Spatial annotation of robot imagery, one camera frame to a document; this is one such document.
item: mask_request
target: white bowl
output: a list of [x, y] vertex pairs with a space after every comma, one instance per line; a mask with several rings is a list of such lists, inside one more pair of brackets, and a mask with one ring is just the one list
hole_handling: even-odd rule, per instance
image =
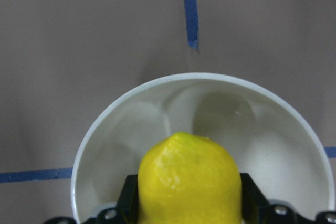
[[98, 205], [116, 201], [146, 151], [178, 131], [225, 147], [268, 199], [287, 201], [308, 218], [334, 208], [327, 156], [297, 111], [242, 79], [184, 73], [132, 89], [95, 120], [73, 167], [75, 219], [82, 223]]

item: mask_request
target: blue tape strip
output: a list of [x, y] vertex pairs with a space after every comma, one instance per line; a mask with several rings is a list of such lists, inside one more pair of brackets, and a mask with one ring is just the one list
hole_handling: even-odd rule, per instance
[[184, 0], [184, 11], [188, 44], [192, 48], [198, 49], [198, 14], [196, 0]]
[[325, 149], [325, 152], [328, 158], [336, 158], [336, 147], [335, 146], [325, 147], [324, 149]]
[[72, 168], [0, 173], [0, 183], [71, 178]]

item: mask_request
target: lemon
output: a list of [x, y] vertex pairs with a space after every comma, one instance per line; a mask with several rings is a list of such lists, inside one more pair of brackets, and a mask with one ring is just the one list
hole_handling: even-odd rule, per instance
[[178, 132], [143, 157], [138, 224], [241, 224], [242, 181], [212, 140]]

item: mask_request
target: screw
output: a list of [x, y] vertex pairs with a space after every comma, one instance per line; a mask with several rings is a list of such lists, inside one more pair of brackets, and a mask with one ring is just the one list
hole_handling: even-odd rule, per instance
[[328, 223], [336, 224], [336, 215], [335, 214], [327, 214], [325, 218], [326, 218]]
[[274, 208], [274, 212], [278, 215], [286, 215], [287, 214], [287, 208], [284, 206], [276, 206]]
[[105, 217], [105, 220], [110, 220], [110, 219], [113, 219], [116, 215], [117, 215], [117, 212], [113, 209], [110, 209], [105, 213], [104, 217]]

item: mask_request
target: yellow fruit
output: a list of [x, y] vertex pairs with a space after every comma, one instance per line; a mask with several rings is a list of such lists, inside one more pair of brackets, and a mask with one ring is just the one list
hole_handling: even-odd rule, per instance
[[138, 224], [241, 224], [241, 184], [219, 144], [175, 133], [141, 161]]

